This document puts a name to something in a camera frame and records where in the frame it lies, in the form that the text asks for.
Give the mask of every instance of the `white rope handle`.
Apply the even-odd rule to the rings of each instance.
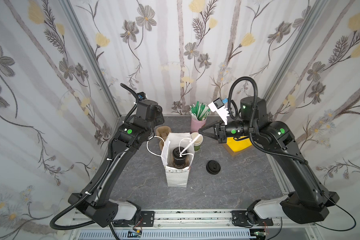
[[[181,141],[183,141],[184,139],[193,140],[192,138],[189,138],[189,137],[186,137],[186,138],[181,139],[180,142],[179,142],[179,152],[180,152],[180,143],[181,143]],[[182,155],[192,155],[192,156],[194,156],[192,153],[182,153],[182,152],[184,152],[191,144],[192,144],[192,141],[190,141],[190,144],[189,144],[185,149],[183,149],[183,151],[180,152],[180,157],[181,157]]]
[[[183,149],[183,151],[180,152],[180,156],[181,156],[181,155],[183,154],[183,152],[185,152],[185,151],[192,145],[192,143],[194,143],[200,136],[201,136],[201,134],[199,133],[199,134],[195,137],[195,139],[191,139],[192,142],[190,142],[190,143]]]
[[[162,137],[159,137],[159,136],[154,136],[154,137],[158,137],[158,138],[160,138],[161,140],[163,140],[163,142],[165,142],[164,139],[162,139]],[[148,142],[149,142],[149,140],[147,141],[147,150],[148,150],[150,153],[152,153],[153,155],[156,155],[156,156],[161,157],[161,155],[158,155],[158,154],[156,154],[156,153],[153,153],[153,152],[151,152],[151,151],[149,150],[149,148],[148,148]]]

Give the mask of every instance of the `black coffee cup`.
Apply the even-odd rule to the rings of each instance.
[[[177,169],[184,168],[185,160],[187,159],[187,155],[184,155],[185,153],[187,153],[186,150],[183,152],[182,156],[180,156],[180,153],[183,150],[184,150],[183,147],[180,147],[180,150],[178,147],[176,147],[172,152],[173,164],[175,165],[175,168],[177,168]]]

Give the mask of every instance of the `yellow box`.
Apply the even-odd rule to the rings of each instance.
[[[235,141],[233,137],[227,138],[227,145],[232,149],[234,152],[239,152],[249,146],[251,146],[251,141],[249,138],[241,141]]]

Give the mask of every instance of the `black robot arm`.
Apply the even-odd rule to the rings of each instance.
[[[56,215],[50,222],[50,226],[58,230],[69,230],[97,223],[101,227],[108,226],[114,221],[119,210],[119,204],[109,199],[110,193],[128,161],[134,156],[141,144],[148,140],[154,132],[154,127],[164,123],[161,106],[157,102],[146,99],[145,93],[135,93],[125,84],[120,84],[130,91],[136,98],[136,104],[132,108],[136,114],[130,116],[131,110],[125,117],[125,122],[118,128],[108,145],[108,155],[102,162],[92,180],[80,193],[72,193],[68,199],[71,204],[67,209]],[[91,221],[73,225],[60,226],[55,222],[71,209],[77,208]],[[140,216],[134,216],[131,224],[135,225]]]
[[[234,118],[240,117],[241,120],[228,122],[227,125],[223,121],[215,122],[201,128],[199,133],[216,139],[219,143],[226,143],[228,137],[233,137],[236,141],[250,137],[251,143],[257,149],[274,157],[295,189],[280,202],[283,212],[297,223],[323,221],[329,214],[327,207],[333,206],[333,203],[339,200],[338,194],[327,190],[317,179],[302,156],[289,127],[283,122],[269,120],[266,114],[266,102],[257,98],[257,87],[252,78],[242,77],[235,81],[230,89],[228,103],[233,102],[231,100],[233,88],[242,80],[248,80],[253,84],[256,97],[241,99],[240,110],[234,116]],[[221,99],[215,100],[215,105],[218,106],[220,101]],[[232,117],[230,104],[228,111]]]

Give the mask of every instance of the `straw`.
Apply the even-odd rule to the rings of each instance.
[[[196,106],[193,104],[189,113],[191,114],[192,118],[198,121],[204,120],[209,115],[210,109],[209,107],[197,101]]]

